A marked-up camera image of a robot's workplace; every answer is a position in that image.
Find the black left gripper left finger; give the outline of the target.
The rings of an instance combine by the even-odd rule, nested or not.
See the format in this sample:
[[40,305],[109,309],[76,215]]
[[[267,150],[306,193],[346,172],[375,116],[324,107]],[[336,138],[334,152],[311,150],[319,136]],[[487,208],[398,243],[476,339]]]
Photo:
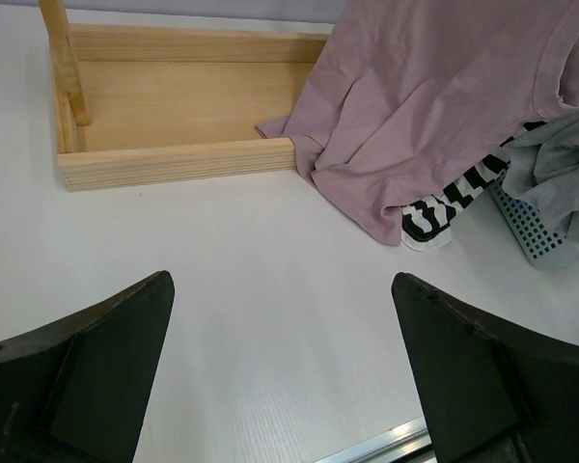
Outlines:
[[0,341],[0,462],[130,462],[175,285],[159,271]]

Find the grey tank top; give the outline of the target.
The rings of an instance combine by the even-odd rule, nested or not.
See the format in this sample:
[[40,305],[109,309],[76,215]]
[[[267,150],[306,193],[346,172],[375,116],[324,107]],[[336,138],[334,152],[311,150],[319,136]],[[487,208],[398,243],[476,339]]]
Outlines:
[[548,230],[579,243],[579,109],[499,149],[503,190],[538,212]]

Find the mauve tank top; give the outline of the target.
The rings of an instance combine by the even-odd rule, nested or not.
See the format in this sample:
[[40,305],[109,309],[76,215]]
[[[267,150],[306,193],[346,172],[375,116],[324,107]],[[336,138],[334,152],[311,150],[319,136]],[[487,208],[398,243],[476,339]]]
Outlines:
[[579,108],[579,1],[350,1],[289,115],[299,175],[376,241],[524,123]]

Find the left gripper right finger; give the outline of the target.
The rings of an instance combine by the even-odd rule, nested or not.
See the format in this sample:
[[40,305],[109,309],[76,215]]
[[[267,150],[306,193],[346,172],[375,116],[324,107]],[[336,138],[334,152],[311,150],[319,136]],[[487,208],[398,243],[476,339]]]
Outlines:
[[579,462],[579,346],[409,273],[392,297],[440,462]]

